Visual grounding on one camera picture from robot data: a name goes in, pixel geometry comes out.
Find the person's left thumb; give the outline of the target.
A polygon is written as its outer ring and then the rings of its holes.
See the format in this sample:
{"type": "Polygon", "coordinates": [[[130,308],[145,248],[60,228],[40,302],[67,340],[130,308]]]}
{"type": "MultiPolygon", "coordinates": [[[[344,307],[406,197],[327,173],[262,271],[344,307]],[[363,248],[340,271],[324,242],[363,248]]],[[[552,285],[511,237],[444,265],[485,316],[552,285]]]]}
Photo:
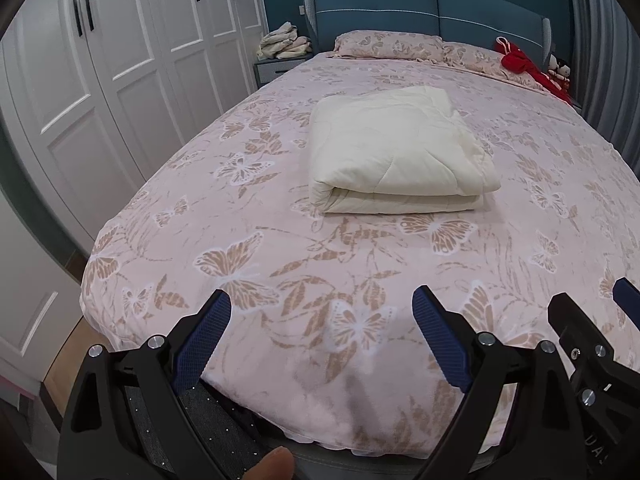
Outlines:
{"type": "Polygon", "coordinates": [[[294,474],[293,454],[288,448],[279,446],[243,474],[242,480],[292,480],[294,474]]]}

